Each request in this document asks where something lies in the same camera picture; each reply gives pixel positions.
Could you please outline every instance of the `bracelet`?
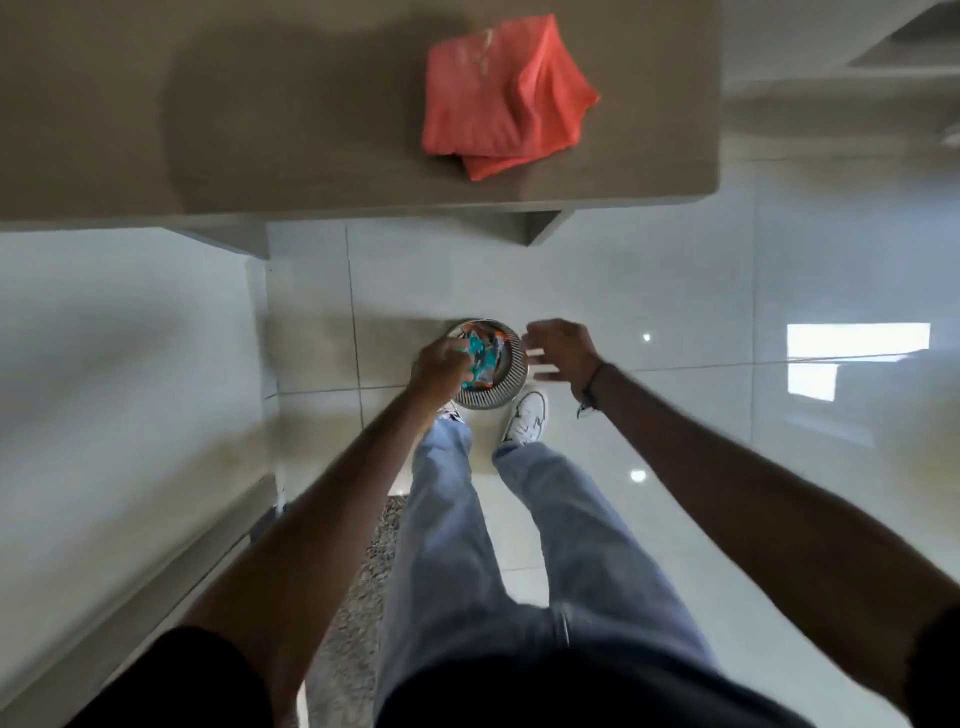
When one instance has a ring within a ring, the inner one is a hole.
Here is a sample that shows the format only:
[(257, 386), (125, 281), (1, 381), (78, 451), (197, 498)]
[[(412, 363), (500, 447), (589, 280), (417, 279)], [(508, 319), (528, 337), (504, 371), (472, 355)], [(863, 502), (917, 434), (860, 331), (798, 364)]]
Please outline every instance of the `bracelet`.
[(590, 375), (590, 378), (587, 380), (587, 384), (580, 391), (581, 396), (584, 398), (584, 402), (580, 405), (580, 409), (577, 410), (578, 418), (580, 417), (581, 413), (586, 412), (587, 410), (600, 409), (599, 405), (597, 405), (596, 397), (593, 395), (592, 387), (593, 382), (597, 379), (601, 370), (606, 366), (608, 366), (608, 362), (601, 361), (597, 365), (597, 368), (593, 370), (593, 374)]

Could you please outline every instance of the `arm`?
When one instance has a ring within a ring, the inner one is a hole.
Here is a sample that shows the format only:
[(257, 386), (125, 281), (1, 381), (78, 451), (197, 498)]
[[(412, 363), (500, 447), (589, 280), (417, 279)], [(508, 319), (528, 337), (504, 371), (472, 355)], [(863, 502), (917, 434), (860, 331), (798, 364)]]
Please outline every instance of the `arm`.
[(424, 349), (406, 390), (184, 619), (244, 653), (267, 687), (277, 725), (360, 568), (410, 447), (456, 394), (468, 365), (454, 340)]
[(960, 604), (960, 587), (867, 514), (700, 425), (605, 364), (587, 330), (528, 327), (531, 363), (570, 382), (596, 373), (599, 408), (664, 487), (777, 607), (850, 677), (905, 709), (907, 659), (919, 633)]

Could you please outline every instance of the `sneaker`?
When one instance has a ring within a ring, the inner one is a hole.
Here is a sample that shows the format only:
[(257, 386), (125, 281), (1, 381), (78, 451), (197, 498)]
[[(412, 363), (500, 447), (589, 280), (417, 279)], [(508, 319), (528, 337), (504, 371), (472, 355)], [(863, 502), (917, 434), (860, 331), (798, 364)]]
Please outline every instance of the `sneaker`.
[(464, 420), (463, 415), (460, 414), (460, 410), (457, 409), (457, 403), (453, 400), (450, 400), (447, 404), (437, 410), (437, 419), (453, 420), (453, 422), (461, 423), (463, 425), (467, 423), (467, 421)]
[(527, 392), (516, 401), (514, 414), (507, 422), (503, 443), (536, 443), (546, 426), (546, 395), (540, 390)]

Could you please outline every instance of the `folded cloth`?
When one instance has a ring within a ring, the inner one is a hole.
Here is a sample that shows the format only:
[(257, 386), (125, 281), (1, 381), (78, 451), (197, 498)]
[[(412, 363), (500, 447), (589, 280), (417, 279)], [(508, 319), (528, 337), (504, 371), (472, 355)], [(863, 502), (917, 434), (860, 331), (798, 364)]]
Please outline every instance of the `folded cloth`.
[(462, 155), (470, 178), (481, 180), (576, 144), (599, 99), (554, 15), (508, 20), (430, 49), (423, 149)]

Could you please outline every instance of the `doormat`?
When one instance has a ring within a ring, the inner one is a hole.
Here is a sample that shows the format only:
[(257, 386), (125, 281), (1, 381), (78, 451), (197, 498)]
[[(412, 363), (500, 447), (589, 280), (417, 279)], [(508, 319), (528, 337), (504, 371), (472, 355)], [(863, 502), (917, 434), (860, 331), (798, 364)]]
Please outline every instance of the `doormat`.
[(376, 637), (407, 496), (387, 498), (363, 567), (306, 676), (311, 726), (372, 728)]

